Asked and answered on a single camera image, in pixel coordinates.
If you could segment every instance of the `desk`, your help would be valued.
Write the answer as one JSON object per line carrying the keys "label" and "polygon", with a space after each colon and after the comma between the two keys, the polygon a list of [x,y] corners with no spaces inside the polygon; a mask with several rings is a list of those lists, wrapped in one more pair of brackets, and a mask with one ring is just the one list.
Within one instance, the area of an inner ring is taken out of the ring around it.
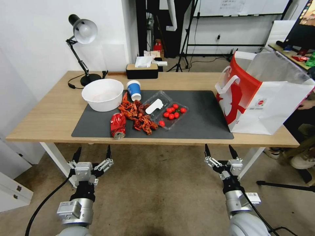
{"label": "desk", "polygon": [[[40,142],[53,161],[68,176],[70,167],[54,143],[103,143],[103,144],[151,144],[151,145],[229,145],[251,147],[244,157],[244,168],[240,178],[246,173],[264,147],[297,147],[299,143],[284,127],[274,135],[235,133],[234,139],[152,139],[152,138],[89,138],[72,137],[86,102],[80,89],[67,85],[70,78],[80,75],[81,71],[68,71],[46,96],[7,136],[8,141]],[[219,80],[220,73],[167,73],[160,72],[158,79],[141,80],[141,89],[149,90],[212,90]],[[125,75],[108,75],[108,78],[128,82]],[[80,87],[79,79],[73,82]]]}
{"label": "desk", "polygon": [[268,44],[268,46],[271,47],[273,50],[278,51],[281,55],[285,56],[287,59],[289,59],[294,64],[296,64],[299,67],[301,67],[302,69],[304,69],[304,70],[310,69],[310,67],[305,65],[305,62],[299,62],[299,61],[297,61],[297,60],[295,60],[295,59],[293,59],[291,57],[291,56],[296,56],[297,55],[297,53],[295,51],[284,52],[283,48],[281,48],[277,44]]}

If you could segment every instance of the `desk lamp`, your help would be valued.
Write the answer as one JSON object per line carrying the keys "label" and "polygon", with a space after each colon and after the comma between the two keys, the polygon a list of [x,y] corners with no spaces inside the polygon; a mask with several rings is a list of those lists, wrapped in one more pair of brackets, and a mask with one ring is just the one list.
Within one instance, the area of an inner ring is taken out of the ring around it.
{"label": "desk lamp", "polygon": [[77,58],[78,63],[85,72],[85,75],[81,78],[80,82],[82,86],[86,86],[92,81],[101,79],[101,76],[99,76],[98,74],[89,74],[88,67],[78,57],[77,53],[73,49],[73,44],[89,44],[93,42],[93,40],[97,36],[97,26],[93,21],[80,19],[77,15],[74,14],[69,16],[69,22],[73,26],[73,36],[67,39],[66,42],[71,48],[71,51],[73,52],[75,57]]}

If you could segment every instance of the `red can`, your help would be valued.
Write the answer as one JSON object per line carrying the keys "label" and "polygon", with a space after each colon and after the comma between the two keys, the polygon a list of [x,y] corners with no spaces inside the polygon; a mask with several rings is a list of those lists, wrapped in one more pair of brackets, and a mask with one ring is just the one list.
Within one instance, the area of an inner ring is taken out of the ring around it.
{"label": "red can", "polygon": [[111,134],[116,139],[126,135],[126,117],[121,113],[115,113],[111,118]]}

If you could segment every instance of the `lamp shade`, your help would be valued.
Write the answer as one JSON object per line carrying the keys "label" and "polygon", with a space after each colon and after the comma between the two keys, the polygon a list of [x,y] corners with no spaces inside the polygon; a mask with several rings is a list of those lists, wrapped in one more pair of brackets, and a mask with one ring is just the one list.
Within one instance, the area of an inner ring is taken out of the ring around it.
{"label": "lamp shade", "polygon": [[73,25],[73,35],[81,44],[89,44],[97,36],[97,26],[93,21],[80,19],[77,15],[70,15],[69,22]]}

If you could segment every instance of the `blue paper cup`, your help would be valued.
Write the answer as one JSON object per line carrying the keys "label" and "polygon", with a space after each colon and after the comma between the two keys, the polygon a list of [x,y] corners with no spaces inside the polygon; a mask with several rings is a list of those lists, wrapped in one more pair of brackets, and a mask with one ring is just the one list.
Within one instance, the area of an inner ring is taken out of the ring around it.
{"label": "blue paper cup", "polygon": [[131,100],[141,100],[140,83],[136,80],[131,80],[127,83],[127,89],[129,91]]}

